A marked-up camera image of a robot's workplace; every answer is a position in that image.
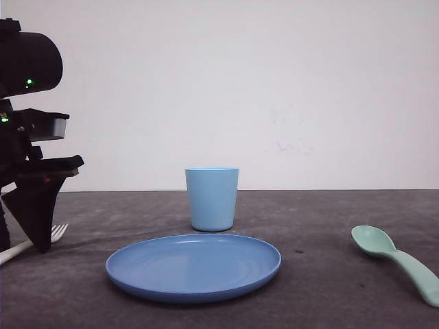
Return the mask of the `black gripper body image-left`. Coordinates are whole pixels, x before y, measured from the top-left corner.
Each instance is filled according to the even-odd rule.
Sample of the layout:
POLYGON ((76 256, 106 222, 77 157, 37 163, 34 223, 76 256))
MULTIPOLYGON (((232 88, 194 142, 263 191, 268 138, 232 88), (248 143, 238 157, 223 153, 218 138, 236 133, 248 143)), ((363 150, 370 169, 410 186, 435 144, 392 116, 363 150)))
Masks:
POLYGON ((14 110, 10 100, 1 100, 1 182, 9 184, 40 175, 77 175, 84 165, 82 157, 45 158, 42 149, 29 139, 21 111, 14 110))

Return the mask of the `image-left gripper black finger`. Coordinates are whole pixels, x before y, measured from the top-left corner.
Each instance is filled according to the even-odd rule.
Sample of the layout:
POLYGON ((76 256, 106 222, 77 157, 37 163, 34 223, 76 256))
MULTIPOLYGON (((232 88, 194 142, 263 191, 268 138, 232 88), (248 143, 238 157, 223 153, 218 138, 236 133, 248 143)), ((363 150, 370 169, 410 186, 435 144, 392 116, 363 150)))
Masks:
POLYGON ((0 204, 0 252, 10 248, 10 233, 5 219, 5 212, 0 204))
POLYGON ((40 175, 16 181, 16 188, 2 197, 28 239, 45 253, 51 248, 54 208, 64 176, 40 175))

